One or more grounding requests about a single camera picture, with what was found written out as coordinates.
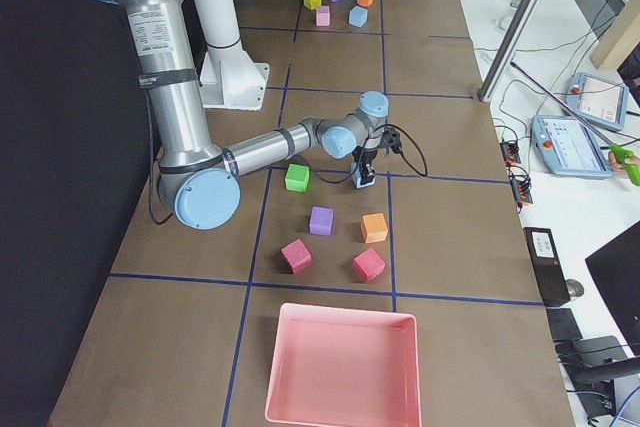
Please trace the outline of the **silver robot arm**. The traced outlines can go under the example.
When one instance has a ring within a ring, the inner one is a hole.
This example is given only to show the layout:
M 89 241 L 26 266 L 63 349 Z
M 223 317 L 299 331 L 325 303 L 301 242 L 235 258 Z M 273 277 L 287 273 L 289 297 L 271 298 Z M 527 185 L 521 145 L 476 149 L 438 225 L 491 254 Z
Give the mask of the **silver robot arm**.
M 244 50 L 233 0 L 99 0 L 121 6 L 140 65 L 139 85 L 154 115 L 163 154 L 153 162 L 165 208 L 200 230 L 226 223 L 240 202 L 242 175 L 314 147 L 331 157 L 352 156 L 359 186 L 375 178 L 383 148 L 398 150 L 385 95 L 370 91 L 341 119 L 308 117 L 227 148 L 211 139 L 206 110 L 257 110 L 269 68 Z

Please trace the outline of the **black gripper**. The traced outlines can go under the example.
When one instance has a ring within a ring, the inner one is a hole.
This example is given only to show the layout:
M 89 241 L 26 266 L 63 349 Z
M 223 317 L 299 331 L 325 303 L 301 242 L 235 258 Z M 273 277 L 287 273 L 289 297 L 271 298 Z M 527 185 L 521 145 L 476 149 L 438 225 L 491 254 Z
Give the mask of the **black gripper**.
M 375 146 L 358 146 L 353 152 L 353 183 L 362 184 L 361 171 L 366 171 L 366 182 L 375 181 L 374 160 L 379 150 L 390 150 L 394 154 L 400 153 L 400 134 L 398 132 L 383 132 L 376 138 Z

